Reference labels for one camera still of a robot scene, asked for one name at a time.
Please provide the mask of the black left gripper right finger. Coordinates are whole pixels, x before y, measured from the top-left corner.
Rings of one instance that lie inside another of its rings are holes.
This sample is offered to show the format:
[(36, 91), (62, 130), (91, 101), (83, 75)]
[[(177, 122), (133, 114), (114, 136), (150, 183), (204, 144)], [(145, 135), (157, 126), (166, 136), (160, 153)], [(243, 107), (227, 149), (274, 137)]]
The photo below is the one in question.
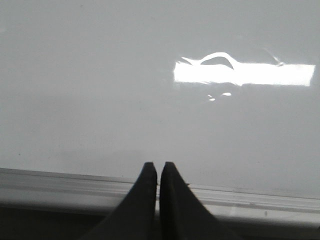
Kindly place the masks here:
[(239, 240), (187, 186), (173, 162), (161, 174), (159, 214), (164, 240)]

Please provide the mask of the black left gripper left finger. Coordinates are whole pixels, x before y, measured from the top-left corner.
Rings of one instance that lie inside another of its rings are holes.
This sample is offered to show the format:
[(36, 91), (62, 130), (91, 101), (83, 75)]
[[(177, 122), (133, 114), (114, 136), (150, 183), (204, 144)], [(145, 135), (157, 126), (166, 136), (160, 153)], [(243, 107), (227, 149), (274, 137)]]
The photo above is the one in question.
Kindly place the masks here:
[(83, 240), (148, 240), (152, 235), (157, 192), (157, 172), (146, 162), (121, 203)]

